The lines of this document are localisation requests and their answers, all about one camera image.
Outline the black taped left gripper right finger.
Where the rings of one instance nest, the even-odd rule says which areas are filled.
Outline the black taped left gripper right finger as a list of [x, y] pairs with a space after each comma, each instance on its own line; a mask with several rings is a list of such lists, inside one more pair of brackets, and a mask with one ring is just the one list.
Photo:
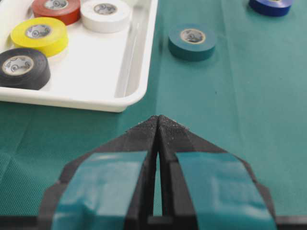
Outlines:
[[274, 230], [269, 190], [251, 166], [170, 118], [158, 117], [163, 215], [174, 230]]

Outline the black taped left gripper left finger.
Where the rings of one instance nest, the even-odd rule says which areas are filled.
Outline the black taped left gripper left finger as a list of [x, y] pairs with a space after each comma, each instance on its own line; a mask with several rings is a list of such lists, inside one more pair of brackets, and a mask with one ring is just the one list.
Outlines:
[[153, 213], [157, 116], [67, 163], [43, 196], [40, 230], [145, 230]]

